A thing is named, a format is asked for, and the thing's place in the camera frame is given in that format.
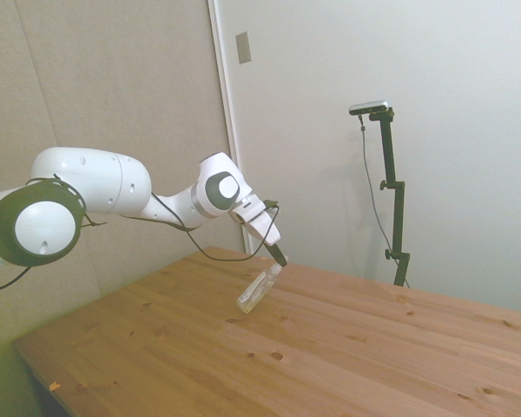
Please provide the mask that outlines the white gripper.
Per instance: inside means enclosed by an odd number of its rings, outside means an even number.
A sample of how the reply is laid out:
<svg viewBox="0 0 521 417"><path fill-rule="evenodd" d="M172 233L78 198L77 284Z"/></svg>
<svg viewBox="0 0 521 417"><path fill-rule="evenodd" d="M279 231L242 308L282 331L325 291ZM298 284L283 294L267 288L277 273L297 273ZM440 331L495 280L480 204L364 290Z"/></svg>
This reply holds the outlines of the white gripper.
<svg viewBox="0 0 521 417"><path fill-rule="evenodd" d="M264 241L264 247L274 260L281 266L287 265L287 258L276 244L280 240L280 232L273 224L273 217L263 211L253 220L244 224L245 230L259 241Z"/></svg>

